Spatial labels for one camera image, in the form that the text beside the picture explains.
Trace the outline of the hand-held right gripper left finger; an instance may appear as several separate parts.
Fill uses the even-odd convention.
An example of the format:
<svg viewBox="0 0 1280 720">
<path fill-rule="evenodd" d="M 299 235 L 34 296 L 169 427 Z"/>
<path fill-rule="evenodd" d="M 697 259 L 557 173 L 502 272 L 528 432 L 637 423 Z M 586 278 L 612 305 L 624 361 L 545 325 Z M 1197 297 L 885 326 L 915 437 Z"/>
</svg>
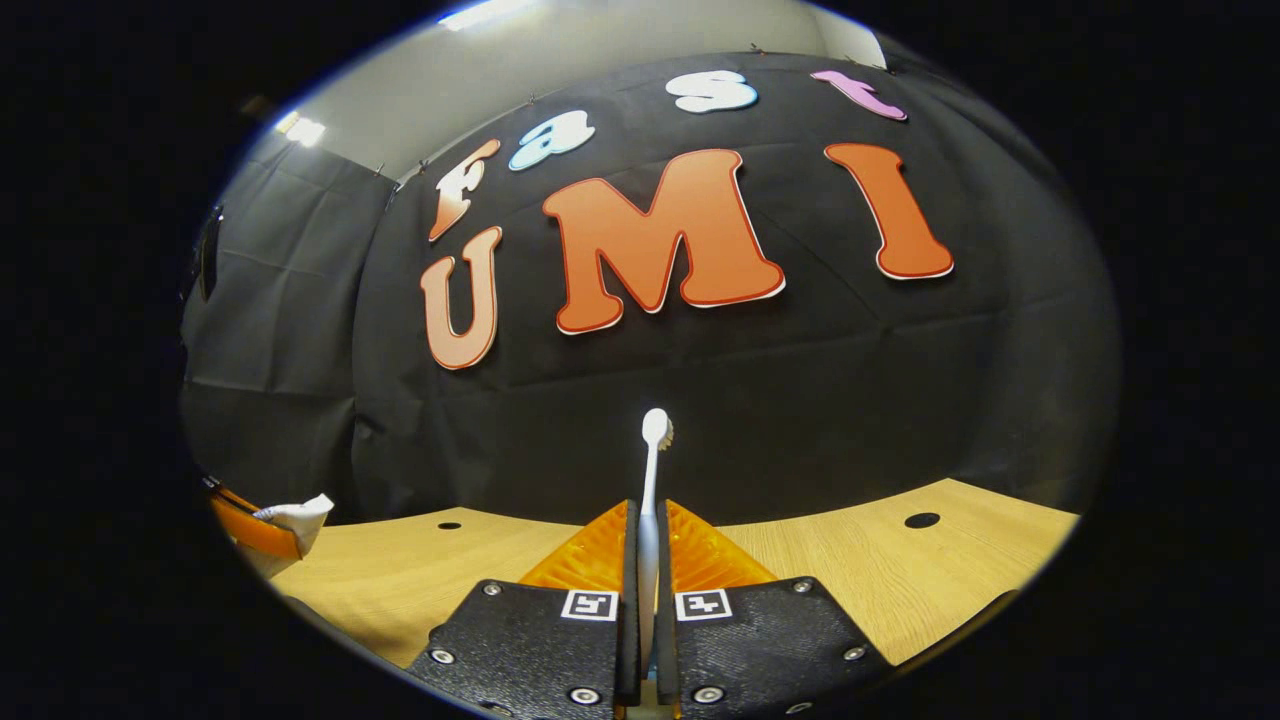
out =
<svg viewBox="0 0 1280 720">
<path fill-rule="evenodd" d="M 516 582 L 485 578 L 408 671 L 500 719 L 622 719 L 640 697 L 637 510 L 604 511 Z"/>
</svg>

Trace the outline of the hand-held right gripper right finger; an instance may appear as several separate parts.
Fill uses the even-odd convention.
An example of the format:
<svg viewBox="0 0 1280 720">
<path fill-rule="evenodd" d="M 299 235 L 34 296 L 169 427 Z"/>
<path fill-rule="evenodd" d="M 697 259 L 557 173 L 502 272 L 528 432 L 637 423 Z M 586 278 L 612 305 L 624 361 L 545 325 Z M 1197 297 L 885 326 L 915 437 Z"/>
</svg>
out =
<svg viewBox="0 0 1280 720">
<path fill-rule="evenodd" d="M 659 515 L 657 691 L 677 719 L 810 719 L 892 676 L 815 577 L 780 577 L 669 500 Z"/>
</svg>

